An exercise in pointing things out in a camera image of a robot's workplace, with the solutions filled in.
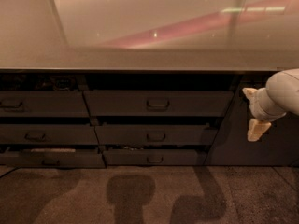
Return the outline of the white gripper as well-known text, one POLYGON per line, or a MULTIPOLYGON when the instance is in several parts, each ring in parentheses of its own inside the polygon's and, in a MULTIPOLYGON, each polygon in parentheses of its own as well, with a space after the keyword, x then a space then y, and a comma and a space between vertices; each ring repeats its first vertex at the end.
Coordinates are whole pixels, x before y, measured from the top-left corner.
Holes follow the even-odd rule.
POLYGON ((271 127, 270 122, 284 117, 286 111, 269 97, 266 89, 243 88, 242 91, 255 118, 249 121, 247 138, 250 142, 256 142, 271 127))

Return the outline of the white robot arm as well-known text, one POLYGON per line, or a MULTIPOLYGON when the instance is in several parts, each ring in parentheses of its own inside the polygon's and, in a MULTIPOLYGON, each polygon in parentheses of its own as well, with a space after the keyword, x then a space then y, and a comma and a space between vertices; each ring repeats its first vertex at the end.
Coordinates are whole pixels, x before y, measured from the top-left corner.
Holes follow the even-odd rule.
POLYGON ((258 141, 271 123, 288 112, 299 115, 299 69, 284 70, 267 79, 260 89, 243 88, 253 118, 249 121, 247 138, 258 141))

